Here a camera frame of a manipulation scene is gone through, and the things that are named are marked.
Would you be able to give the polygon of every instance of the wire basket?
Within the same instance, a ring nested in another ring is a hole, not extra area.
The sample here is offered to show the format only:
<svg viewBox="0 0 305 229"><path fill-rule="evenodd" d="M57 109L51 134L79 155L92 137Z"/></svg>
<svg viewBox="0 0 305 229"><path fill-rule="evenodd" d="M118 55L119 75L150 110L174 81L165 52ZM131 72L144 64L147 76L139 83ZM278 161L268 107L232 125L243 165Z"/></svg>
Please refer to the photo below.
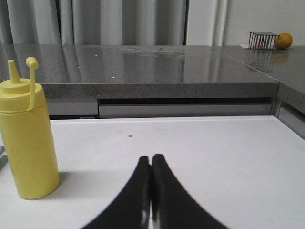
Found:
<svg viewBox="0 0 305 229"><path fill-rule="evenodd" d="M248 49L275 49L278 34L272 32L250 32Z"/></svg>

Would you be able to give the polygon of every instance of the condiment bottle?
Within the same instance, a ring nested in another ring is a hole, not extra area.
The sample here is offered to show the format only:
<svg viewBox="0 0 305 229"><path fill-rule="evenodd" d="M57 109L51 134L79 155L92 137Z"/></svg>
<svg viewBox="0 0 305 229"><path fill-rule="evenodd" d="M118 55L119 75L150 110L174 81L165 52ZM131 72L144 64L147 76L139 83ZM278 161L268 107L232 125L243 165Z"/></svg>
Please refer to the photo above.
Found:
<svg viewBox="0 0 305 229"><path fill-rule="evenodd" d="M30 79L8 60L10 79L0 83L0 131L15 185L25 199L54 191L60 178L43 88L35 83L38 62L29 57Z"/></svg>

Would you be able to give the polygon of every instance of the granite countertop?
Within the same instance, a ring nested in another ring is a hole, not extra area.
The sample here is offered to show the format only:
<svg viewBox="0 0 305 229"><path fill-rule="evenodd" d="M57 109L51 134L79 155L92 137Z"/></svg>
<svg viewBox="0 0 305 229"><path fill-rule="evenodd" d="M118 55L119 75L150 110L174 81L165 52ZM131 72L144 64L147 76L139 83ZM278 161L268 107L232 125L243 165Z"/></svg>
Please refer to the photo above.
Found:
<svg viewBox="0 0 305 229"><path fill-rule="evenodd" d="M14 59L40 63L47 98L276 97L305 113L305 46L286 51L239 46L95 46L2 44L1 79Z"/></svg>

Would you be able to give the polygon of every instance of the lemon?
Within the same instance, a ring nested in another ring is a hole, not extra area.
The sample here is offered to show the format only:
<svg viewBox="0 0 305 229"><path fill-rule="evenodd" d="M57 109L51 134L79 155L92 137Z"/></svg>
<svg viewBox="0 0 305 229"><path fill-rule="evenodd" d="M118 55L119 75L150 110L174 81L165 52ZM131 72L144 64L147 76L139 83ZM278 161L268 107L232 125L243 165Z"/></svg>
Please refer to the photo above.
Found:
<svg viewBox="0 0 305 229"><path fill-rule="evenodd" d="M292 36L289 33L281 33L279 36L276 36L274 45L277 49L288 49L292 44Z"/></svg>

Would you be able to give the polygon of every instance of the gray curtain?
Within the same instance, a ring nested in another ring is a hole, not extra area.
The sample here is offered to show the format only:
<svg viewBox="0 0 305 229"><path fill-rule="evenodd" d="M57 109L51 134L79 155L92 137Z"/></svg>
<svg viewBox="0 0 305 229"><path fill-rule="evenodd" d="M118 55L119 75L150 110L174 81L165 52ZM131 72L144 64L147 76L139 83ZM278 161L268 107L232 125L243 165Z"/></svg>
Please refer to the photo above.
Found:
<svg viewBox="0 0 305 229"><path fill-rule="evenodd" d="M0 42L183 45L187 0L0 0Z"/></svg>

